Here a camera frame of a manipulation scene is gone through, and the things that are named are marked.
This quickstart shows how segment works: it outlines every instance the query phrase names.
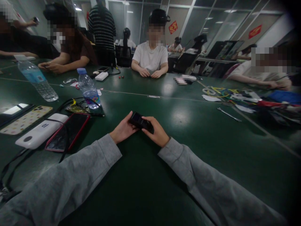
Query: striped shirt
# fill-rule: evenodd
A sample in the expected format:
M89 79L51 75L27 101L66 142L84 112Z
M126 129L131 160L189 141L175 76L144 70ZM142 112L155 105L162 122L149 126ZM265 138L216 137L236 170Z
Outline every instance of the striped shirt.
M107 8L103 7L105 16L101 19L99 7L103 6L96 5L90 10L88 20L89 31L94 34L95 45L114 51L116 28L113 16Z

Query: blue bottle cap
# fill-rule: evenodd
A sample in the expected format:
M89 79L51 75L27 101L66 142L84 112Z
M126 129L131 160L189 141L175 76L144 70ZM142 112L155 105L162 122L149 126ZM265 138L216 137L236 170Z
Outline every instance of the blue bottle cap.
M78 68L78 69L77 69L77 72L78 72L79 74L87 74L87 71L86 71L85 68Z

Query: red phone case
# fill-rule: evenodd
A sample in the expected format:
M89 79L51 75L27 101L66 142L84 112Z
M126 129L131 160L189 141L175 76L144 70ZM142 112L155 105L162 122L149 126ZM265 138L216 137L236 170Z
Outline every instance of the red phone case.
M69 148L68 148L68 151L70 151L70 149L72 148L72 146L74 145L75 141L78 139L78 136L80 135L80 133L82 132L83 128L85 127L85 125L87 124L88 120L90 119L90 115L89 114L83 114L83 113L73 113L69 119L64 123L66 124L71 118L73 115L75 114L79 114L79 115L87 115L87 119L86 121L83 123L81 129L78 131L77 135L75 136L74 140L72 141L72 143L69 145ZM55 134L47 141L46 143L46 146L45 146L45 150L47 151L54 151L54 152L64 152L64 150L55 150L55 149L49 149L47 148L47 146L49 145L49 143L52 141L52 139L58 134L58 132L63 128L63 126L61 126L58 131L55 132Z

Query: ceiling light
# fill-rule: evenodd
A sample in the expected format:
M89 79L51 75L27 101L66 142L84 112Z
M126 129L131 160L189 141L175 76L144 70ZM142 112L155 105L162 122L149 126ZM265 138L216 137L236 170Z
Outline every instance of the ceiling light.
M234 13L234 12L236 12L236 11L237 11L236 9L233 9L233 10L228 9L228 10L225 10L224 12L225 12L225 13Z

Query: gray jacket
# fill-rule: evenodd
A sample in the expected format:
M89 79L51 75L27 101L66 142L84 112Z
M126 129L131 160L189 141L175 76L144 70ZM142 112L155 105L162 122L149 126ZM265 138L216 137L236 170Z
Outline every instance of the gray jacket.
M283 216L173 138L158 154L216 225L286 225ZM0 210L0 225L57 225L122 157L109 134L47 170Z

